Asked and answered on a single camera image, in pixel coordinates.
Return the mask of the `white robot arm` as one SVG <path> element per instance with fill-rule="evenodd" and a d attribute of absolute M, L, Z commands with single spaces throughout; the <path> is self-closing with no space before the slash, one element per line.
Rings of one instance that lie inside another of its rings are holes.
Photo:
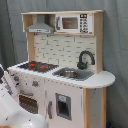
<path fill-rule="evenodd" d="M 47 128 L 42 115 L 26 111 L 14 100 L 17 94 L 9 73 L 0 64 L 0 127 Z"/>

